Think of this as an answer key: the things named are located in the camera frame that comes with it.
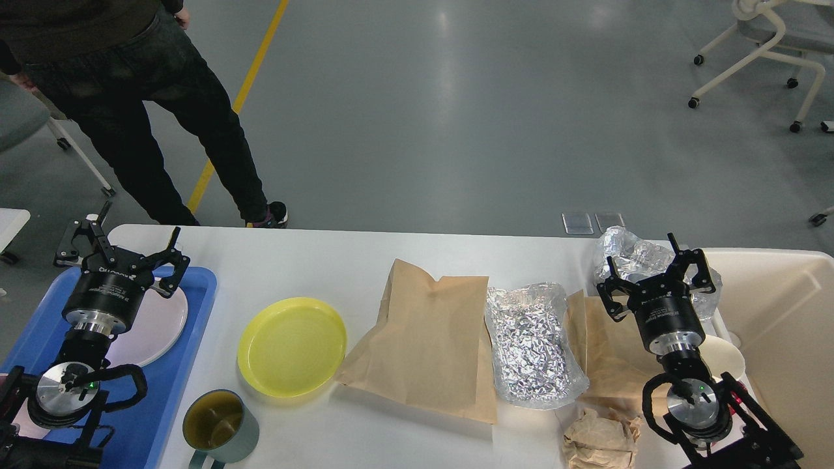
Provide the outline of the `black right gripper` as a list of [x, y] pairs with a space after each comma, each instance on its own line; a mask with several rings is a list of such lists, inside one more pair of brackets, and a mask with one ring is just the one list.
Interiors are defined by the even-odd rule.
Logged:
[[[607, 256], [609, 276], [596, 285], [611, 320], [623, 321], [632, 311], [644, 349], [656, 356], [696, 350], [703, 344], [706, 334], [690, 294], [717, 291], [703, 250], [682, 249], [673, 233], [667, 238], [675, 256], [667, 266], [666, 277], [630, 282], [619, 275], [616, 262]], [[627, 297], [625, 305], [613, 298], [616, 292]]]

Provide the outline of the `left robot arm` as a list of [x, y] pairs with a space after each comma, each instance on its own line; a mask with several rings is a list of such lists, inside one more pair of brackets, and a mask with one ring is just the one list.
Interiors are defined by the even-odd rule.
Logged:
[[148, 381], [136, 364], [112, 365], [108, 351], [130, 332], [143, 297], [171, 297], [190, 258], [167, 246], [144, 255], [111, 244], [102, 230], [110, 208], [72, 220], [53, 256], [54, 265], [77, 266], [80, 277], [62, 310], [70, 329], [51, 364], [38, 375], [16, 365], [2, 385], [3, 468], [98, 468], [114, 428], [98, 444], [105, 413], [140, 403]]

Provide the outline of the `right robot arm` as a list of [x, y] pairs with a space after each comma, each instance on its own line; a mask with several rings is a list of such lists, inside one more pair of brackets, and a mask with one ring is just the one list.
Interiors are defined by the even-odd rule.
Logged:
[[692, 303], [717, 291], [705, 253], [682, 249], [661, 273], [632, 282], [607, 257], [609, 275], [596, 285], [607, 314], [631, 313], [644, 349], [663, 371], [642, 390], [649, 428], [682, 448], [691, 468], [798, 468], [803, 451], [730, 372], [715, 379], [700, 346], [706, 333]]

